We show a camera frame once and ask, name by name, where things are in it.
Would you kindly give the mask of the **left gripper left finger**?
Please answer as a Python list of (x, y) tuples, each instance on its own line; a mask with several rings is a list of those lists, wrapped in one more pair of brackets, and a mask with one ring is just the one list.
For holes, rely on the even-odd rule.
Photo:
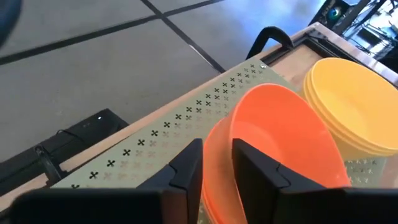
[(136, 188), (39, 189), (13, 201), (8, 224), (196, 224), (203, 141), (194, 139)]

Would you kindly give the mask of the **black electronics box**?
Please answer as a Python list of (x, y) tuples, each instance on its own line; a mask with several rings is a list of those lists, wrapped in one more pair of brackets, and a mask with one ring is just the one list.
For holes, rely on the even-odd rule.
[(60, 164), (127, 127), (128, 123), (109, 109), (104, 109), (25, 151), (0, 162), (0, 196), (34, 178), (44, 175), (50, 186), (69, 172)]

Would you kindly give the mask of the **orange plastic mini bowl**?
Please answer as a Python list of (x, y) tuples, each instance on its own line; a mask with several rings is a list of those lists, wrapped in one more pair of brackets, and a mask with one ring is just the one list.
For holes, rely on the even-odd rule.
[(248, 224), (234, 179), (229, 123), (220, 120), (203, 146), (202, 199), (212, 224)]
[(351, 185), (324, 122), (286, 87), (262, 84), (245, 93), (231, 114), (229, 138), (242, 139), (324, 187)]

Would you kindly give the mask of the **pale green perforated metal shelf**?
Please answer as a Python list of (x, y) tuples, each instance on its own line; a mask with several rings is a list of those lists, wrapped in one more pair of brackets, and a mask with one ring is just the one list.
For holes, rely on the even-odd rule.
[[(201, 139), (204, 146), (210, 131), (220, 120), (226, 119), (230, 130), (235, 106), (255, 86), (276, 84), (301, 97), (305, 75), (317, 61), (318, 57), (305, 60), (287, 57), (275, 65), (268, 65), (258, 58), (250, 58), (195, 91), (168, 112), (147, 120), (125, 139), (106, 146), (104, 153), (58, 182), (57, 187), (136, 188), (194, 139)], [(358, 178), (352, 174), (352, 169), (363, 168), (366, 177), (372, 178), (379, 165), (376, 156), (355, 160), (342, 157), (342, 160), (350, 184)]]

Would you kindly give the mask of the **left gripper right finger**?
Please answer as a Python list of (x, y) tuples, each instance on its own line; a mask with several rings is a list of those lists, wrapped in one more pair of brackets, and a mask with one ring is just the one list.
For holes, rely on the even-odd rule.
[(398, 224), (398, 189), (328, 189), (242, 139), (232, 158), (248, 224)]

